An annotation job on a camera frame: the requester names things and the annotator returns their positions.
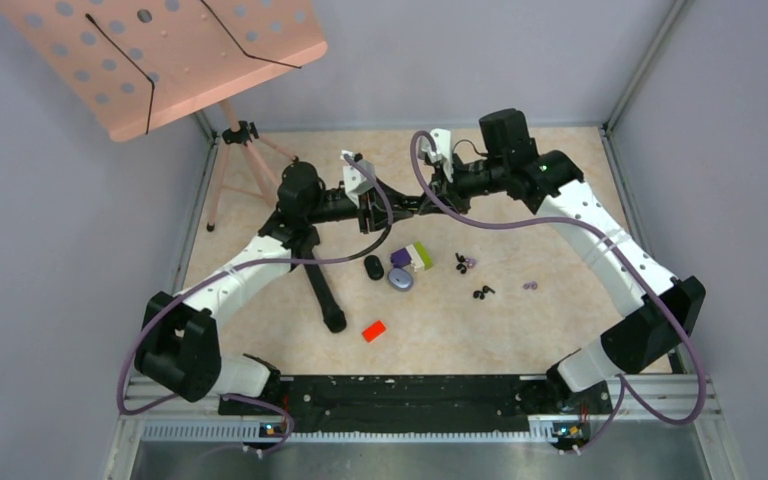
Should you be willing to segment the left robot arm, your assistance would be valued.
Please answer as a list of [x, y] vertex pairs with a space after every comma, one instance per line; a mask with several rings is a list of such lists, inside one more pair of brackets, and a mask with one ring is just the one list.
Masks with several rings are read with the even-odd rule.
[[284, 169], [273, 213], [257, 235], [228, 263], [191, 289], [160, 292], [148, 303], [133, 366], [188, 402], [210, 395], [241, 394], [257, 413], [279, 404], [276, 367], [254, 356], [224, 354], [219, 333], [249, 300], [272, 281], [305, 266], [320, 284], [313, 249], [317, 225], [355, 219], [364, 233], [387, 233], [416, 214], [421, 200], [376, 179], [365, 160], [350, 162], [346, 177], [328, 189], [316, 168], [297, 161]]

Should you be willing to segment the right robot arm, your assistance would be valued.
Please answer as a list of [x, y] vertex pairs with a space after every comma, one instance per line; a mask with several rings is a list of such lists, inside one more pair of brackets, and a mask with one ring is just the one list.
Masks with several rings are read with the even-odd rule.
[[[524, 113], [515, 108], [479, 120], [486, 152], [465, 163], [448, 130], [418, 131], [409, 152], [424, 195], [442, 213], [486, 230], [549, 225], [596, 276], [620, 321], [547, 372], [546, 397], [572, 412], [590, 387], [637, 374], [679, 345], [688, 346], [706, 291], [701, 281], [678, 278], [659, 264], [601, 205], [583, 171], [559, 150], [539, 152]], [[474, 197], [504, 193], [522, 202], [533, 219], [487, 223], [466, 217]]]

